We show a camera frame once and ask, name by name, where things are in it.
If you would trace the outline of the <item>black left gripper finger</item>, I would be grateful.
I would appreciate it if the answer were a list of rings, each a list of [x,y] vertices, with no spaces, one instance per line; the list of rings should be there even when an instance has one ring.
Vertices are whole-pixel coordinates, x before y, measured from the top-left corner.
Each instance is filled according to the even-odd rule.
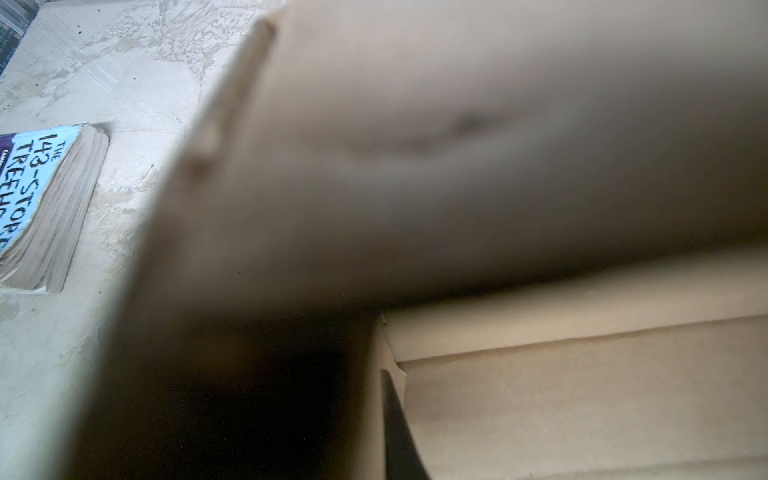
[[[381,371],[385,478],[429,480],[389,371]]]

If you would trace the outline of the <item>brown cardboard box sheet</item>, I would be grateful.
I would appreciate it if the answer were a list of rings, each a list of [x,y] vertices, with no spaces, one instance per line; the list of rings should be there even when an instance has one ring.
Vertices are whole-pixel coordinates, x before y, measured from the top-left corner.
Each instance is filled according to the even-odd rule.
[[[763,1],[290,1],[154,202],[62,479],[351,479],[389,309],[767,237]]]

